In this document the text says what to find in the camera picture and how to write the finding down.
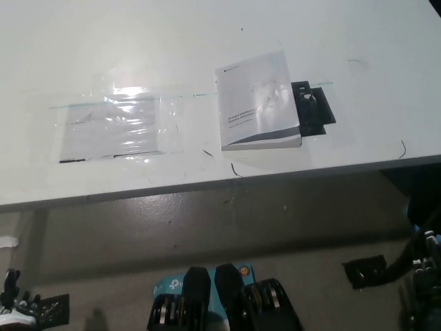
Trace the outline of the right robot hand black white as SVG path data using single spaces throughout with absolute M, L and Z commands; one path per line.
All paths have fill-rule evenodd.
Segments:
M 432 230 L 422 233 L 421 242 L 422 253 L 400 290 L 402 330 L 440 329 L 440 242 Z

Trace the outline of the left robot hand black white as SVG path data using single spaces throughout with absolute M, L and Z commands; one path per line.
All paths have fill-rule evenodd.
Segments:
M 6 271 L 1 290 L 1 330 L 38 330 L 35 313 L 25 307 L 27 301 L 24 305 L 17 301 L 20 275 L 21 272 L 13 268 Z

